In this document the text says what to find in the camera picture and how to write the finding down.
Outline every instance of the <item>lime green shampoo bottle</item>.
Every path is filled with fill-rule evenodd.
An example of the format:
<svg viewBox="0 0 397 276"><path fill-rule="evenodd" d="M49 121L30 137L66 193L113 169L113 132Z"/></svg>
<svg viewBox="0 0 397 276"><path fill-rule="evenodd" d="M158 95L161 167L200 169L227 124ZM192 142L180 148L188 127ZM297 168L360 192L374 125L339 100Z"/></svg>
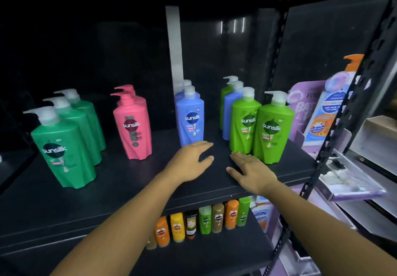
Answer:
<svg viewBox="0 0 397 276"><path fill-rule="evenodd" d="M238 81L239 78L235 75L231 75L231 76L225 76L224 79L229 79L229 81L227 82L227 87L221 90L221 109L219 114L220 115L219 126L222 131L223 131L223 109L225 103L225 96L233 92L233 82Z"/></svg>
<svg viewBox="0 0 397 276"><path fill-rule="evenodd" d="M295 112L285 106L287 94L283 91L265 92L273 94L271 103L258 112L254 138L254 156L266 164L277 163L283 154Z"/></svg>
<svg viewBox="0 0 397 276"><path fill-rule="evenodd" d="M94 104L86 100L81 100L76 89L59 90L55 91L54 93L64 94L69 103L72 105L73 109L81 109L87 114L90 126L94 131L97 144L99 145L99 150L103 151L106 148L105 138L103 137L97 113L95 113Z"/></svg>
<svg viewBox="0 0 397 276"><path fill-rule="evenodd" d="M94 165L76 122L60 120L52 106L32 109L41 125L31 135L62 187L81 188L95 179Z"/></svg>
<svg viewBox="0 0 397 276"><path fill-rule="evenodd" d="M255 89L243 88L243 97L233 103L230 124L230 150L248 154L254 141L255 123L261 104L254 100Z"/></svg>
<svg viewBox="0 0 397 276"><path fill-rule="evenodd" d="M102 157L100 155L100 149L95 133L91 128L91 124L88 120L87 114L82 110L72 109L72 106L64 96L50 97L43 100L48 100L52 102L54 104L56 113L62 119L71 120L78 124L85 145L87 146L88 153L91 156L92 163L94 165L99 164L102 161Z"/></svg>

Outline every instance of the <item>right hand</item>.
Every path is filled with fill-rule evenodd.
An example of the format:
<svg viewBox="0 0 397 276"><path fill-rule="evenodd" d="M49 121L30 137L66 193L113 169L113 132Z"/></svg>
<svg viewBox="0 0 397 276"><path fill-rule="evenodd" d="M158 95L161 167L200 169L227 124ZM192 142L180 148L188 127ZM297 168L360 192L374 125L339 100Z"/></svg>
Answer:
<svg viewBox="0 0 397 276"><path fill-rule="evenodd" d="M258 158L242 153L231 153L230 158L241 169L243 175L231 167L227 167L226 171L245 190L267 198L274 185L279 183L276 175Z"/></svg>

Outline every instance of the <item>perforated metal rack post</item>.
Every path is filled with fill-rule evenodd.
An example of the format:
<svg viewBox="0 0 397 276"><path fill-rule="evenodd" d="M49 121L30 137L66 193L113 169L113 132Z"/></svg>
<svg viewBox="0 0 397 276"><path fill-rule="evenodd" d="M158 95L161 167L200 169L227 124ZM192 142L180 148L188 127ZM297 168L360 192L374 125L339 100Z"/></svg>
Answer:
<svg viewBox="0 0 397 276"><path fill-rule="evenodd" d="M387 62L389 61L396 45L397 45L397 0L389 0L386 5L386 9L379 21L377 28L372 36L371 42L367 48L364 58L357 70L355 77L352 81L352 85L346 97L342 102L342 105L336 115L334 122L332 123L331 129L325 138L324 144L322 145L320 152L316 158L316 170L311 176L309 182L305 183L300 196L302 198L308 199L310 193L312 192L315 183L317 182L321 172L324 170L328 158L332 155L333 149L337 142L338 137L342 133L343 129L349 123L349 120L353 114L359 114L357 109L360 108L359 104L362 101L363 91L371 80L371 85L369 89L372 91L377 85L379 75L385 68ZM357 76L360 75L360 79L356 82ZM281 223L283 225L283 230L278 240L275 249L274 257L271 264L266 267L264 275L269 275L272 268L277 261L282 248L284 247L286 241L289 239L291 234L290 226L285 222L284 218L281 217Z"/></svg>

